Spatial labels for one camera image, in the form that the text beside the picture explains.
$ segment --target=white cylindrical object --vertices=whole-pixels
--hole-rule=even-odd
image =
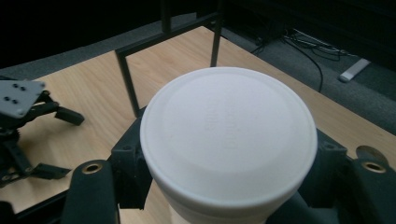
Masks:
[[[300,187],[317,152],[303,100],[256,71],[214,67],[166,84],[141,123],[148,168],[191,223],[263,223]]]

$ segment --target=brass screw hole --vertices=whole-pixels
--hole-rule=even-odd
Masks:
[[[82,173],[85,175],[91,175],[91,174],[94,174],[94,173],[100,171],[102,169],[102,167],[103,167],[103,165],[100,163],[88,164],[82,169]]]
[[[369,170],[374,173],[384,174],[387,169],[382,165],[379,165],[375,162],[366,161],[361,164],[366,170]]]

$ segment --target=black metal frame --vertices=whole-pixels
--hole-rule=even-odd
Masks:
[[[130,69],[128,67],[128,63],[126,57],[137,53],[140,50],[149,48],[156,44],[159,44],[165,40],[173,38],[177,35],[182,35],[190,30],[198,28],[203,25],[208,25],[210,22],[214,21],[215,24],[215,35],[213,39],[213,47],[212,47],[212,56],[210,60],[210,66],[214,67],[217,64],[218,54],[219,54],[219,41],[221,35],[221,26],[225,8],[225,1],[219,0],[218,9],[217,11],[205,15],[203,17],[197,18],[194,21],[187,22],[185,24],[179,25],[178,27],[172,28],[171,27],[171,6],[170,0],[162,0],[162,11],[161,11],[161,18],[162,18],[162,32],[158,35],[154,35],[152,37],[148,37],[144,40],[138,41],[131,45],[125,46],[120,49],[116,49],[117,59],[119,61],[121,73],[123,76],[123,80],[128,91],[128,96],[131,101],[132,109],[134,111],[134,115],[138,118],[142,116],[142,110],[140,109],[139,103],[137,101],[136,93],[134,90],[134,83],[132,79],[132,75]]]

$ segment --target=black cable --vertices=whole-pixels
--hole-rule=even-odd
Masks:
[[[320,66],[308,54],[306,54],[305,52],[303,52],[302,50],[297,48],[295,45],[292,45],[288,40],[286,40],[286,38],[283,38],[283,41],[286,44],[288,44],[288,45],[292,46],[293,48],[297,49],[298,51],[300,51],[305,57],[307,57],[318,68],[319,74],[320,74],[320,82],[319,82],[318,92],[321,92],[322,87],[323,87],[323,73],[320,69]]]
[[[305,36],[305,35],[298,34],[297,36],[297,34],[290,34],[290,35],[286,35],[285,37],[289,39],[291,42],[293,42],[293,44],[298,46],[299,48],[310,49],[312,53],[314,53],[315,55],[330,61],[339,62],[341,61],[341,57],[343,56],[355,56],[328,44],[300,39],[299,38],[300,36]],[[332,57],[335,58],[327,57],[324,54],[331,55]]]
[[[260,45],[255,48],[254,50],[252,50],[250,53],[255,54],[256,56],[258,56],[260,53],[262,53],[265,49],[265,44],[264,43],[260,43]]]

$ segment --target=gray carpet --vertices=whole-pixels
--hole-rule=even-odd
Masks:
[[[183,15],[175,17],[173,24],[177,26],[193,16]],[[0,69],[0,76],[17,79],[43,77],[75,63],[83,62],[145,37],[158,34],[160,31],[161,25],[155,22],[83,48],[34,62]],[[229,29],[223,29],[223,36],[247,51],[253,51],[258,47],[255,41]],[[309,50],[304,52],[311,56],[322,70],[323,87],[321,92],[324,95],[386,131],[396,134],[395,72],[371,63],[352,81],[342,83],[338,80],[338,76],[356,62],[359,57],[346,56],[342,57],[339,62],[333,62],[319,57]],[[318,69],[301,52],[285,44],[281,39],[270,42],[257,56],[302,81],[314,90],[318,89],[320,82]]]

